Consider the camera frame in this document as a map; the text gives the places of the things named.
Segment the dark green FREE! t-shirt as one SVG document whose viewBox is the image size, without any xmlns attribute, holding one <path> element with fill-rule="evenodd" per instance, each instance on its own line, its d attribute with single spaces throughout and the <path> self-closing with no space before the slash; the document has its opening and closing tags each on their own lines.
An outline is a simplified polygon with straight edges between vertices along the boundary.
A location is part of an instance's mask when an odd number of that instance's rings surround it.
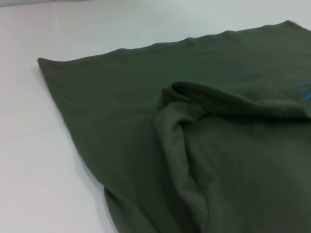
<svg viewBox="0 0 311 233">
<path fill-rule="evenodd" d="M 311 233 L 311 31 L 38 59 L 119 233 Z"/>
</svg>

